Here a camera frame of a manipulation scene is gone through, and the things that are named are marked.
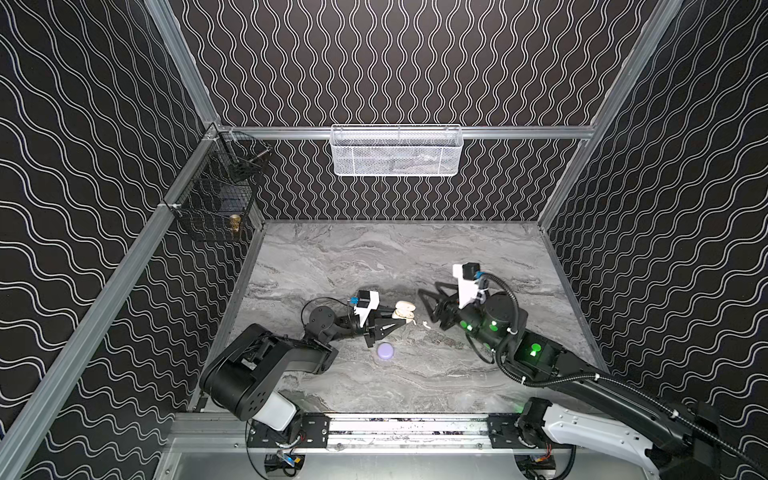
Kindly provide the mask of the brass fitting in basket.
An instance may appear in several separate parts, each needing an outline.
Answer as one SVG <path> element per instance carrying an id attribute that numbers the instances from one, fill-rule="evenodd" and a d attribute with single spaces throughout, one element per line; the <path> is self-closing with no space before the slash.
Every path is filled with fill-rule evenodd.
<path id="1" fill-rule="evenodd" d="M 233 214 L 229 217 L 230 229 L 233 234 L 238 234 L 241 230 L 242 217 L 238 214 Z"/>

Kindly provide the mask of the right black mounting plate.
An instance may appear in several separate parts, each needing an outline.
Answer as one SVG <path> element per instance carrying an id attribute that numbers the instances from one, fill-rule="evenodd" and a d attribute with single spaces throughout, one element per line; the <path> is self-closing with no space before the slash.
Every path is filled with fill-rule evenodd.
<path id="1" fill-rule="evenodd" d="M 487 417 L 488 436 L 493 449 L 565 448 L 544 432 L 544 421 L 537 416 L 491 414 Z"/>

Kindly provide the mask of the white mesh wall basket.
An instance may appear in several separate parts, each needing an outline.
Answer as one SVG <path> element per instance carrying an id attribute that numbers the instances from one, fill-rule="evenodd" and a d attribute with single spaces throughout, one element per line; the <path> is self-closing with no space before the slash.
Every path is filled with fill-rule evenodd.
<path id="1" fill-rule="evenodd" d="M 329 144 L 338 176 L 451 177 L 464 138 L 455 124 L 335 124 Z"/>

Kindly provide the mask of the black mounting plate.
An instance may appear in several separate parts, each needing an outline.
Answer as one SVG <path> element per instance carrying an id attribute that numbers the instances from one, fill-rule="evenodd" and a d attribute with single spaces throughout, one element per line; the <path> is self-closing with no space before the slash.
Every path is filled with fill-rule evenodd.
<path id="1" fill-rule="evenodd" d="M 322 413 L 299 412 L 282 431 L 263 423 L 251 421 L 246 428 L 246 446 L 249 448 L 321 449 L 328 445 L 331 418 Z"/>
<path id="2" fill-rule="evenodd" d="M 544 421 L 537 416 L 491 414 L 487 417 L 488 436 L 493 449 L 565 448 L 544 432 Z"/>

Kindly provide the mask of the beige earbud charging case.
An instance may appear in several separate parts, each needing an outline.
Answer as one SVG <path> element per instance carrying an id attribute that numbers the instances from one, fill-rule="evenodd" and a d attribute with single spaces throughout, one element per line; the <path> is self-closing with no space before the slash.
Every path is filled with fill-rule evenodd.
<path id="1" fill-rule="evenodd" d="M 416 306 L 408 301 L 398 301 L 395 305 L 395 310 L 392 313 L 393 319 L 404 320 L 406 323 L 413 323 L 415 321 Z"/>

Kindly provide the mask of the purple round disc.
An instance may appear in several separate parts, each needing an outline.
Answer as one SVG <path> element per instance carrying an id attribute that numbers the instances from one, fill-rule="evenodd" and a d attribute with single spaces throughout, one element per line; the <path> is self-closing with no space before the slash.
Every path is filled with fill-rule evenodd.
<path id="1" fill-rule="evenodd" d="M 389 361 L 394 358 L 395 348 L 388 342 L 380 343 L 376 348 L 377 357 L 382 361 Z"/>

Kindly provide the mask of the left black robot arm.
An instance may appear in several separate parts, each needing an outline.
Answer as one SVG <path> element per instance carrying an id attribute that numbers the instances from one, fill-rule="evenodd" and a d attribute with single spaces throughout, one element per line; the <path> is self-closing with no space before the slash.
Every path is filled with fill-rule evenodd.
<path id="1" fill-rule="evenodd" d="M 250 420 L 279 403 L 276 387 L 284 373 L 323 374 L 338 356 L 333 341 L 361 337 L 371 348 L 414 321 L 415 310 L 412 303 L 400 301 L 394 307 L 368 309 L 361 320 L 356 307 L 339 315 L 318 306 L 305 321 L 300 339 L 252 324 L 206 367 L 200 389 L 239 420 Z"/>

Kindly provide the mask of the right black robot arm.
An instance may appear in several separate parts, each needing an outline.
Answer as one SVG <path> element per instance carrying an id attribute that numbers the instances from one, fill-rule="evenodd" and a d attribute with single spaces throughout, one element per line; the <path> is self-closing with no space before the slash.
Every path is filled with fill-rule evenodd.
<path id="1" fill-rule="evenodd" d="M 517 418 L 521 443 L 537 448 L 582 447 L 620 458 L 659 479 L 718 479 L 731 455 L 765 477 L 766 468 L 720 435 L 711 405 L 666 402 L 589 364 L 560 343 L 526 326 L 528 317 L 508 289 L 461 304 L 458 292 L 438 282 L 418 296 L 441 329 L 461 328 L 493 355 L 492 364 L 513 382 L 580 400 L 601 417 L 569 413 L 545 399 L 529 399 Z"/>

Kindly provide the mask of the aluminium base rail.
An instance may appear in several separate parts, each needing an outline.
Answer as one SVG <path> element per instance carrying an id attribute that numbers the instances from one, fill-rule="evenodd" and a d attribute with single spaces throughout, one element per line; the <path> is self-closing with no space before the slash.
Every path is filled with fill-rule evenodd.
<path id="1" fill-rule="evenodd" d="M 565 448 L 493 449 L 488 436 L 491 414 L 386 414 L 329 413 L 328 445 L 321 449 L 249 448 L 248 425 L 220 412 L 182 414 L 172 427 L 169 443 L 161 455 L 158 479 L 178 479 L 184 461 L 193 455 L 208 455 L 213 469 L 224 469 L 225 455 L 242 454 L 247 462 L 266 455 L 545 455 L 577 446 L 602 454 L 620 465 L 632 464 L 646 479 L 658 478 L 658 470 L 646 457 L 651 443 L 640 433 L 617 422 L 558 409 L 554 430 L 546 435 Z"/>

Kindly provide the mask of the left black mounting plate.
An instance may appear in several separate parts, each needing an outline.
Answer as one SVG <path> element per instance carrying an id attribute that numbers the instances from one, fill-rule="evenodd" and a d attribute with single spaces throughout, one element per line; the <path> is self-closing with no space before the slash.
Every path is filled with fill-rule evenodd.
<path id="1" fill-rule="evenodd" d="M 299 412 L 282 431 L 263 423 L 251 421 L 246 428 L 246 446 L 249 448 L 321 449 L 328 445 L 331 418 L 322 413 Z"/>

